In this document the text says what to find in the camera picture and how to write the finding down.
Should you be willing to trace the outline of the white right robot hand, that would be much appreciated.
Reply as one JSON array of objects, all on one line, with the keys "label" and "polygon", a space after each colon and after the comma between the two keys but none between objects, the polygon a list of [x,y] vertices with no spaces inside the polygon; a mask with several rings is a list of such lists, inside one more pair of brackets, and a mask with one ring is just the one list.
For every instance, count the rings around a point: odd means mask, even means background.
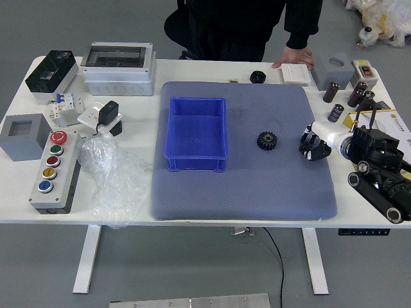
[{"label": "white right robot hand", "polygon": [[342,157],[348,159],[352,137],[353,133],[342,124],[315,121],[306,127],[299,151],[309,161],[326,158],[332,149],[336,149]]}]

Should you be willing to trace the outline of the person's hand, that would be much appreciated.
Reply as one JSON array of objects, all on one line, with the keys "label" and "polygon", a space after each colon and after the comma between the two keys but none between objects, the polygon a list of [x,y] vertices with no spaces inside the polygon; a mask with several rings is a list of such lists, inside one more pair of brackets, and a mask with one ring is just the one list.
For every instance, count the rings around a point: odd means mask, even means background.
[{"label": "person's hand", "polygon": [[311,71],[315,66],[313,51],[307,47],[304,49],[285,47],[281,58],[272,64],[272,68],[280,68],[282,64],[304,64]]}]

